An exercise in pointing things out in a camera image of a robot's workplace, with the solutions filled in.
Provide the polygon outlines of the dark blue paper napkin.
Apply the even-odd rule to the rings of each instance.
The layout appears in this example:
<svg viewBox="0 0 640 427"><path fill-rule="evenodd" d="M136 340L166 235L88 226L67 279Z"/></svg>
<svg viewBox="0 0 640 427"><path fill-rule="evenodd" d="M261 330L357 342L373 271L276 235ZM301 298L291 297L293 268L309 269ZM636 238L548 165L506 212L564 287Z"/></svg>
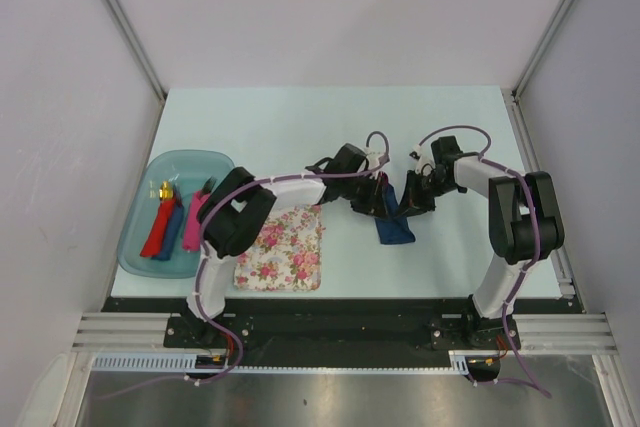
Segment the dark blue paper napkin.
<svg viewBox="0 0 640 427"><path fill-rule="evenodd" d="M391 184L385 187L383 199L389 216L385 219L375 219L379 242L387 246L414 243L416 237L409 227L407 218L397 215L399 205Z"/></svg>

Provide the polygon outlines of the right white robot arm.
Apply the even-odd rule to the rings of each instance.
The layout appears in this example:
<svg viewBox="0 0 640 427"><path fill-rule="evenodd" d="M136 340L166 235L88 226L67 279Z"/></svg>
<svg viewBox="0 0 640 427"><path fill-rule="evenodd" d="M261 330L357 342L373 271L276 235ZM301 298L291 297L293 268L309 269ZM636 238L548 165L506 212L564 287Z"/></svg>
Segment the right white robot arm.
<svg viewBox="0 0 640 427"><path fill-rule="evenodd" d="M470 296L461 335L484 348L498 329L508 326L515 298L534 266L564 244L565 231L553 180L543 171L521 173L486 157L464 152L454 136L415 146L416 166L407 171L398 213L412 217L432 212L436 199L474 191L488 202L488 234L493 257Z"/></svg>

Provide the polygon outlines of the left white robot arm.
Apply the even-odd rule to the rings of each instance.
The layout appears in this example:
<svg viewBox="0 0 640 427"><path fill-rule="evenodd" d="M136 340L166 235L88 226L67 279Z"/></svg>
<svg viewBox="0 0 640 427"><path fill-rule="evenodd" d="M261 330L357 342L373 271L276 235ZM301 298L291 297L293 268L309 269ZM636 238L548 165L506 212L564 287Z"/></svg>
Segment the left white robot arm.
<svg viewBox="0 0 640 427"><path fill-rule="evenodd" d="M187 305L186 334L197 345L214 344L221 334L216 318L224 311L237 261L258 238L273 210L315 206L343 198L365 215L383 217L375 193L389 149L375 152L344 144L297 174L258 179L243 167L232 169L197 213L200 260Z"/></svg>

